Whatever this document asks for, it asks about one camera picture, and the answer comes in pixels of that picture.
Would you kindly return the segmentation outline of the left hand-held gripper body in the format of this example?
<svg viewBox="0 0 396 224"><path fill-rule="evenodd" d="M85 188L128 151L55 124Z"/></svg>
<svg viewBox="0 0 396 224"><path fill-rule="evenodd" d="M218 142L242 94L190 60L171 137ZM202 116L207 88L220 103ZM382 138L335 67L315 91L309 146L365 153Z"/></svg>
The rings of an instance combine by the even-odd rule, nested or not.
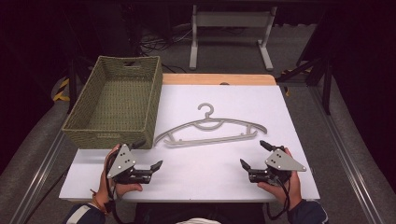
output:
<svg viewBox="0 0 396 224"><path fill-rule="evenodd" d="M152 177L150 168L148 170L137 170L130 145L123 144L110 157L106 167L106 177L115 183L127 184L148 184Z"/></svg>

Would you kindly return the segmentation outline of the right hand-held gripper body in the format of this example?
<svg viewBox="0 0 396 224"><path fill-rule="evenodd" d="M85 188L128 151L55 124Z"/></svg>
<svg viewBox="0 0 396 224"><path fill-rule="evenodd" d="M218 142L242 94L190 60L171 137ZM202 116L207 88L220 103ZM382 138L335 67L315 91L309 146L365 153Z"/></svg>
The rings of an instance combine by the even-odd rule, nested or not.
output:
<svg viewBox="0 0 396 224"><path fill-rule="evenodd" d="M247 167L248 180L251 183L265 182L272 186L281 186L290 180L291 172L305 172L306 168L288 155L284 149L275 149L264 161L264 170Z"/></svg>

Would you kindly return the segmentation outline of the grey plastic clothes hanger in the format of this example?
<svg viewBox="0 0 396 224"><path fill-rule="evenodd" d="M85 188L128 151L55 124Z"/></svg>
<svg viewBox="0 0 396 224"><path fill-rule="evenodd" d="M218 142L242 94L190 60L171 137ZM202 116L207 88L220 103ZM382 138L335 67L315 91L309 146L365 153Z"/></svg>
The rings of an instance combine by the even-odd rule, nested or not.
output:
<svg viewBox="0 0 396 224"><path fill-rule="evenodd" d="M264 134L268 133L267 129L258 123L240 119L211 118L211 115L214 113L214 106L212 104L201 103L200 105L198 105L197 109L201 110L205 106L207 106L209 110L205 112L205 117L203 119L190 121L178 125L164 133L160 133L154 138L153 145L156 146L161 141L164 141L165 144L170 147L202 146L224 142L244 141L256 137L258 132L262 132ZM243 126L246 131L244 133L240 133L234 136L223 136L207 139L176 140L176 138L174 137L174 133L190 127L194 127L195 129L202 132L213 132L221 128L224 124L236 124L239 126Z"/></svg>

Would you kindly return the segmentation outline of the person's left hand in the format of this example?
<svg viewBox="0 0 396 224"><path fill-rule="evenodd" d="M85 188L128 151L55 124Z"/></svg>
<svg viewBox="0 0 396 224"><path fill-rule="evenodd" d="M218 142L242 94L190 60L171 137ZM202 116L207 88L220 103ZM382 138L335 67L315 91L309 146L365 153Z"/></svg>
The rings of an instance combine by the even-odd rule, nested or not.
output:
<svg viewBox="0 0 396 224"><path fill-rule="evenodd" d="M116 184L112 179L108 179L106 177L106 167L109 161L109 157L119 147L120 145L116 144L111 149L111 151L106 155L104 170L100 176L99 189L96 191L95 195L92 198L92 204L102 211L105 210L105 204L109 202L108 192L111 189L114 190L114 193L117 194L118 198L121 198L127 192L143 190L143 187L140 184L128 184L128 185Z"/></svg>

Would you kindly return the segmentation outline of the person's right hand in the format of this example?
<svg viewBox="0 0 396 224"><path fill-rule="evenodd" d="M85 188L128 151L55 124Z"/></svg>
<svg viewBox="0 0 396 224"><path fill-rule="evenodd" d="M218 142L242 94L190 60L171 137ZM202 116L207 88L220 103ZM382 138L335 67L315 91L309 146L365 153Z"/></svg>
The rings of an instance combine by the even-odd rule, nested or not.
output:
<svg viewBox="0 0 396 224"><path fill-rule="evenodd" d="M290 180L284 187L272 186L265 182L259 182L257 186L274 195L282 205L287 204L288 210L293 209L302 200L300 178L296 171L291 172Z"/></svg>

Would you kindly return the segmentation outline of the white foam board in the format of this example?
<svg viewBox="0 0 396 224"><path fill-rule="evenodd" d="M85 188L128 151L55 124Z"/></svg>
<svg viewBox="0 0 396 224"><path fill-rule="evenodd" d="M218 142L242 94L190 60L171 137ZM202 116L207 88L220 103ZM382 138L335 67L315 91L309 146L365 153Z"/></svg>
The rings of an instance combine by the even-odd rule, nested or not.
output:
<svg viewBox="0 0 396 224"><path fill-rule="evenodd" d="M265 168L270 153L260 145L287 147L300 164L307 159L278 86L165 85L159 103L155 133L203 119L207 106L214 106L211 118L240 119L264 126L268 133L244 140L202 146L170 147L164 141L152 149L134 152L136 166L147 169L162 161L142 191L129 192L124 200L134 203L247 203L271 202L271 194L248 180L240 159L254 169ZM174 133L176 140L234 136L246 129L224 124L213 132L194 127Z"/></svg>

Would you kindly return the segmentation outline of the green woven basket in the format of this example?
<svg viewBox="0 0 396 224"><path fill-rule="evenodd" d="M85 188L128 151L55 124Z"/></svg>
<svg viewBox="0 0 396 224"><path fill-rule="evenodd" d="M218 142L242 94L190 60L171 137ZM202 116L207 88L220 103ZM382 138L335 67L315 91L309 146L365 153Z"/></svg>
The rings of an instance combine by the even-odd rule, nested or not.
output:
<svg viewBox="0 0 396 224"><path fill-rule="evenodd" d="M158 56L100 56L63 131L80 149L112 148L143 140L153 146L163 85Z"/></svg>

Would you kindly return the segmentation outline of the person's dark lap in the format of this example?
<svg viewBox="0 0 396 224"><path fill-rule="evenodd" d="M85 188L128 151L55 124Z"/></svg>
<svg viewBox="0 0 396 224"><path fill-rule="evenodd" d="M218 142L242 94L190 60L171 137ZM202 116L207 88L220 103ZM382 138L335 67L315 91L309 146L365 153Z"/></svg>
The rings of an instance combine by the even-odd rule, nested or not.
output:
<svg viewBox="0 0 396 224"><path fill-rule="evenodd" d="M139 203L135 224L177 224L204 218L220 224L265 224L261 203Z"/></svg>

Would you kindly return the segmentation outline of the black metal stand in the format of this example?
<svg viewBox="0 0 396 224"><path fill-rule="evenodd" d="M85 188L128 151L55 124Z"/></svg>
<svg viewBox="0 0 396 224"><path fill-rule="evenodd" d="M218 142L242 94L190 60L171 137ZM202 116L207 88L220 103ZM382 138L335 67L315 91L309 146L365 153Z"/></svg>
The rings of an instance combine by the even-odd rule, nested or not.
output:
<svg viewBox="0 0 396 224"><path fill-rule="evenodd" d="M285 74L276 78L276 83L286 83L292 77L300 75L305 70L310 72L304 80L306 86L317 86L318 82L323 78L323 88L321 95L322 107L327 115L330 115L330 93L332 85L332 66L329 58L318 58L313 61L308 61L296 68L288 71Z"/></svg>

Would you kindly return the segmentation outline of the yellow black striped tape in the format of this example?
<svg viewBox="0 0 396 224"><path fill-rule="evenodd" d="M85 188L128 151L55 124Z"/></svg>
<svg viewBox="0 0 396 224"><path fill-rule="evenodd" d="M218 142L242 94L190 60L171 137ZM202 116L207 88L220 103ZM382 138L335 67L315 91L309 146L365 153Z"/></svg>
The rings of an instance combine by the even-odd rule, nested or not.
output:
<svg viewBox="0 0 396 224"><path fill-rule="evenodd" d="M54 101L65 101L65 102L68 102L70 100L69 96L64 95L64 91L65 91L65 89L66 89L68 84L69 84L69 78L65 77L64 80L61 82L61 84L59 86L59 89L57 90L57 92L53 96L53 100Z"/></svg>

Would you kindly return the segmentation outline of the white metal table frame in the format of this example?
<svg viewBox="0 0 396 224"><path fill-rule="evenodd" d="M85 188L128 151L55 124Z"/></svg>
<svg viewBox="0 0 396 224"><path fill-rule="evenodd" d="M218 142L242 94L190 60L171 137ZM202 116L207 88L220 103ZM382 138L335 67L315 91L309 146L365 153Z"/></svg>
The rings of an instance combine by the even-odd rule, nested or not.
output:
<svg viewBox="0 0 396 224"><path fill-rule="evenodd" d="M266 71L273 71L274 66L268 52L267 44L276 18L277 7L261 11L207 10L193 5L191 12L191 51L189 68L197 69L199 39L205 43L227 44L254 41L262 58Z"/></svg>

